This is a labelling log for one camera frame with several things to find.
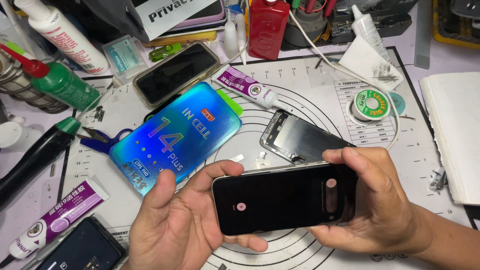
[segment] purple glue tube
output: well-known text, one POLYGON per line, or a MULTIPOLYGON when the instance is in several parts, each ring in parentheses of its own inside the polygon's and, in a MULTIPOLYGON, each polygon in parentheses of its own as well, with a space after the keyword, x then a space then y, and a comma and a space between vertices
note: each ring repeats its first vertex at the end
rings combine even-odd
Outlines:
POLYGON ((85 181, 10 244, 10 254, 0 263, 0 268, 15 259, 30 257, 109 197, 86 177, 85 181))
POLYGON ((244 96, 267 109, 272 106, 284 110, 288 108, 285 103, 277 99, 278 94, 275 91, 230 65, 221 68, 212 78, 226 89, 244 96))

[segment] finger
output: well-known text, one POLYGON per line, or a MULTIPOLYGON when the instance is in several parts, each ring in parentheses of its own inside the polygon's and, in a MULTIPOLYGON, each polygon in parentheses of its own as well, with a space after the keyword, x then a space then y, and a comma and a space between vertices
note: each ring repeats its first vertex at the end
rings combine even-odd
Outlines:
POLYGON ((155 185, 147 192, 138 211, 140 223, 155 227, 168 216, 168 204, 175 195, 175 174, 171 170, 162 170, 155 185))
POLYGON ((347 251, 362 252, 369 250, 367 239, 356 237, 346 227, 312 226, 305 228, 324 246, 340 248, 347 251))
MULTIPOLYGON (((398 194, 402 200, 407 199, 407 195, 402 188, 400 180, 398 179, 398 174, 396 172, 395 165, 388 154, 388 151, 383 147, 355 147, 354 148, 360 154, 366 156, 368 159, 373 161, 379 168, 382 168, 390 179, 393 181, 395 188, 397 189, 398 194)), ((345 161, 342 158, 342 150, 325 150, 322 154, 322 157, 325 161, 332 164, 344 164, 345 161)))
POLYGON ((335 149, 335 150, 328 149, 322 153, 322 158, 328 163, 343 164, 341 153, 342 153, 342 149, 335 149))
POLYGON ((396 217, 407 199, 401 198, 392 179, 369 158, 353 148, 344 148, 342 159, 357 172, 364 184, 365 199, 371 213, 387 219, 396 217))
POLYGON ((345 164, 356 171, 358 176, 372 191, 390 193, 395 188, 390 177, 375 165, 372 160, 360 154, 357 150, 345 147, 342 149, 341 156, 345 164))
POLYGON ((197 172, 182 189, 182 192, 194 190, 196 192, 206 192, 212 186, 214 178, 231 175, 239 176, 243 173, 243 166, 231 160, 220 160, 208 164, 197 172))
POLYGON ((268 249, 267 241, 254 234, 224 235, 223 242, 227 244, 238 244, 239 246, 249 248, 256 252, 264 252, 268 249))
MULTIPOLYGON (((355 150, 371 159, 374 163, 391 161, 388 151, 383 147, 355 147, 355 150)), ((322 153, 322 157, 328 163, 343 164, 344 162, 341 157, 341 152, 342 149, 328 149, 322 153)))
POLYGON ((142 206, 153 209, 164 207, 175 194, 175 180, 175 174, 171 170, 162 170, 155 185, 145 195, 142 206))

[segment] scissors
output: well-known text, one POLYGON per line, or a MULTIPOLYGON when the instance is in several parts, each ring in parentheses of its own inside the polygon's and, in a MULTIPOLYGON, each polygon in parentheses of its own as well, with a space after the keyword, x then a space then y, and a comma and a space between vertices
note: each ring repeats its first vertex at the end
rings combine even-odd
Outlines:
POLYGON ((116 145, 120 141, 120 136, 125 132, 132 132, 130 128, 125 128, 120 130, 115 138, 108 137, 105 133, 97 130, 91 129, 88 127, 82 127, 91 137, 83 136, 77 134, 77 137, 80 138, 80 144, 86 147, 89 147, 95 151, 102 152, 105 154, 110 153, 110 148, 116 145))

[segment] white notebook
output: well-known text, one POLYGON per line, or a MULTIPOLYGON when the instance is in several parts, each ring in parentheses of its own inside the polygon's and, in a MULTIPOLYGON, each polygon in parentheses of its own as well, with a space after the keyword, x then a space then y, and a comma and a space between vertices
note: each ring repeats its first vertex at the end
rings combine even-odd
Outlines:
POLYGON ((432 75, 420 87, 453 200, 480 205, 480 73, 432 75))

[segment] phone screen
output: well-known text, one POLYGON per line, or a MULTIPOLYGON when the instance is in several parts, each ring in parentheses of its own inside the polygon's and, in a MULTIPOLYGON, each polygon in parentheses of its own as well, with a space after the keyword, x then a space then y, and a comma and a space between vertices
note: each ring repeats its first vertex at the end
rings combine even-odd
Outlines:
POLYGON ((85 219, 36 270, 113 269, 121 254, 99 230, 85 219))
POLYGON ((321 161, 322 153, 327 149, 354 147, 284 110, 278 110, 274 114, 260 144, 295 164, 321 161))
POLYGON ((217 179, 212 189, 220 230, 238 235, 349 221, 356 182, 346 165, 217 179))
POLYGON ((148 102, 155 104, 215 63, 216 59, 202 45, 193 44, 173 59, 160 62, 136 84, 148 102))

